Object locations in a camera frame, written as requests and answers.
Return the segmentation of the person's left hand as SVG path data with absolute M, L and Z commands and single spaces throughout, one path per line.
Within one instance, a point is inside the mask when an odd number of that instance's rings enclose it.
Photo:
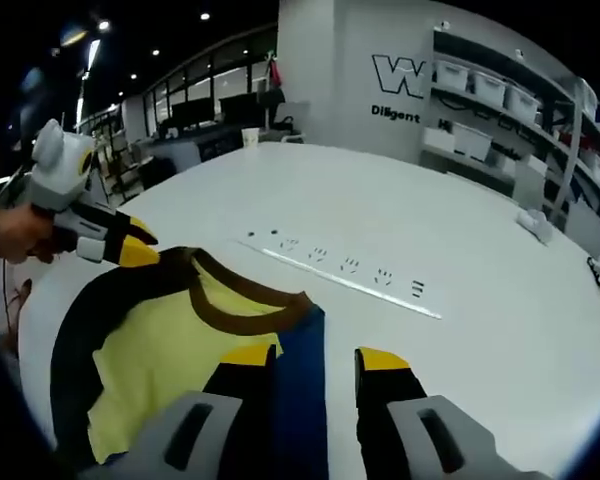
M 0 259 L 20 264 L 30 257 L 50 264 L 67 251 L 54 232 L 53 220 L 30 204 L 0 209 Z

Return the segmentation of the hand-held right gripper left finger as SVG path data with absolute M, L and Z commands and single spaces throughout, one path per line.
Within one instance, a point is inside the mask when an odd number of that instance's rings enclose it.
M 270 479 L 276 346 L 231 351 L 201 391 L 143 425 L 131 448 L 81 479 Z

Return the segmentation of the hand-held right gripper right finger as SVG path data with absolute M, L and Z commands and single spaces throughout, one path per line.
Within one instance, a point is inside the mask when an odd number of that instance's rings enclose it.
M 545 479 L 506 461 L 494 435 L 411 366 L 382 350 L 355 350 L 357 440 L 369 479 Z

